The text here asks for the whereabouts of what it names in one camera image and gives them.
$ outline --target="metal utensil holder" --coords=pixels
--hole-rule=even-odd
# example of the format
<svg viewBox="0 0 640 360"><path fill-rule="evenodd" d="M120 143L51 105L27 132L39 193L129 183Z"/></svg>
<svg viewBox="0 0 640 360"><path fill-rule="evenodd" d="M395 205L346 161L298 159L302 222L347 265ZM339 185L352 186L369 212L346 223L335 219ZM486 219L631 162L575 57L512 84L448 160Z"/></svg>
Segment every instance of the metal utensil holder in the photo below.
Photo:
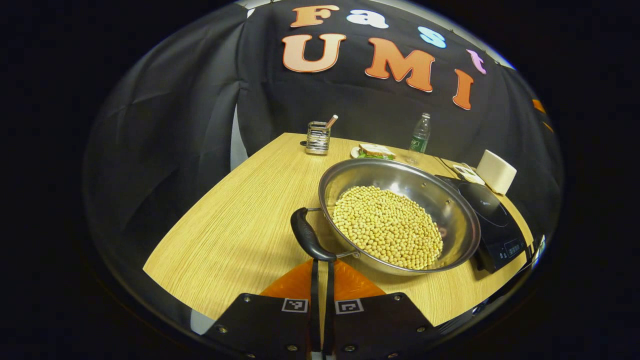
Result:
<svg viewBox="0 0 640 360"><path fill-rule="evenodd" d="M307 154L326 155L329 152L331 129L326 122L312 121L307 128Z"/></svg>

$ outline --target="induction cooktop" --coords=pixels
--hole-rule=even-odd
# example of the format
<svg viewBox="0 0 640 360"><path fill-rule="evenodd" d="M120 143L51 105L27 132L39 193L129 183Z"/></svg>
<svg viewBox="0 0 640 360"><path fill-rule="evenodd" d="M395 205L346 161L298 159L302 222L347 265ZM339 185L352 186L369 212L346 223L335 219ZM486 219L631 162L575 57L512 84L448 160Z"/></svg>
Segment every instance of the induction cooktop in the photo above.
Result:
<svg viewBox="0 0 640 360"><path fill-rule="evenodd" d="M478 270L491 274L507 265L527 247L515 219L485 185L437 176L467 200L480 223L480 245L474 254Z"/></svg>

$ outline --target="stainless steel wok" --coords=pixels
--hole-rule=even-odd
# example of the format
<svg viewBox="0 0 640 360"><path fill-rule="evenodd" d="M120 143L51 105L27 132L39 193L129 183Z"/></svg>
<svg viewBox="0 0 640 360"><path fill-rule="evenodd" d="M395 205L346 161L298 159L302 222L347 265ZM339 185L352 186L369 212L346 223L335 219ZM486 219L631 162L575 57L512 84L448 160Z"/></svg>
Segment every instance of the stainless steel wok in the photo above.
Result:
<svg viewBox="0 0 640 360"><path fill-rule="evenodd" d="M442 253L424 270L412 270L382 261L359 248L333 223L335 202L353 186L374 185L390 190L422 206L443 234ZM291 216L291 227L302 248L314 259L335 261L347 255L394 275L420 275L454 268L468 260L480 243L480 224L471 205L458 190L418 168L392 160L362 158L341 161L330 167L318 186L320 208L301 208ZM345 252L334 254L322 248L306 220L308 211L322 210Z"/></svg>

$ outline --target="wooden table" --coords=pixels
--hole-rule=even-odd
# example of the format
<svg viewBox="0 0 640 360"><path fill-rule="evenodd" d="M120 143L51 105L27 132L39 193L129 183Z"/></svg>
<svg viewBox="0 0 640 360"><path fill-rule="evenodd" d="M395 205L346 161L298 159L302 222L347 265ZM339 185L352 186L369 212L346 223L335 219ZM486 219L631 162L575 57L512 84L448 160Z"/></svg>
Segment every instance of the wooden table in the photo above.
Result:
<svg viewBox="0 0 640 360"><path fill-rule="evenodd" d="M289 219L299 208L317 208L324 171L349 159L356 140L332 138L326 156L308 155L303 134L285 133L256 152L205 194L166 234L144 271L166 291L196 311L217 319L240 293L260 293L309 259L298 245ZM406 150L389 147L404 162ZM456 177L440 158L417 154L415 165L434 175ZM498 198L532 242L522 216L504 196ZM328 250L337 240L321 211L309 213ZM387 293L406 293L433 325L440 325L487 299L525 264L520 254L507 266L478 276L472 263L416 277L387 275L351 256L345 262ZM320 288L326 263L320 266ZM320 294L324 319L324 293Z"/></svg>

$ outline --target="straw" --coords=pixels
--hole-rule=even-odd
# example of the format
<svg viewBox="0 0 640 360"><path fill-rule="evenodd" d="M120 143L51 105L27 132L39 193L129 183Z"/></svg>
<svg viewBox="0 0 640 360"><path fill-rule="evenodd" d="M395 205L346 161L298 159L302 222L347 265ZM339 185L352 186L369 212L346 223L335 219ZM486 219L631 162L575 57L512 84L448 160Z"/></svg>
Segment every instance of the straw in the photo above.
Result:
<svg viewBox="0 0 640 360"><path fill-rule="evenodd" d="M329 122L327 122L327 123L326 123L326 126L325 126L325 127L326 127L327 129L328 129L328 128L330 128L330 127L331 127L331 125L333 125L333 123L334 123L336 120L338 120L338 115L334 115L334 116L331 118L331 120L329 120Z"/></svg>

